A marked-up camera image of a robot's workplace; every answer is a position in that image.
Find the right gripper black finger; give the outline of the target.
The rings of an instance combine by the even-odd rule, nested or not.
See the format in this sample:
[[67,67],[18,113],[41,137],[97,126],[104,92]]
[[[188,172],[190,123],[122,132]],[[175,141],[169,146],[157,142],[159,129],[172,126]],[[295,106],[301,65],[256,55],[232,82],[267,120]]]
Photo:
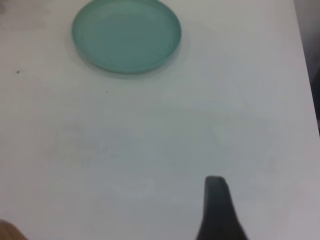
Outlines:
[[207,176],[204,183],[202,221],[197,240],[246,240],[226,180]]

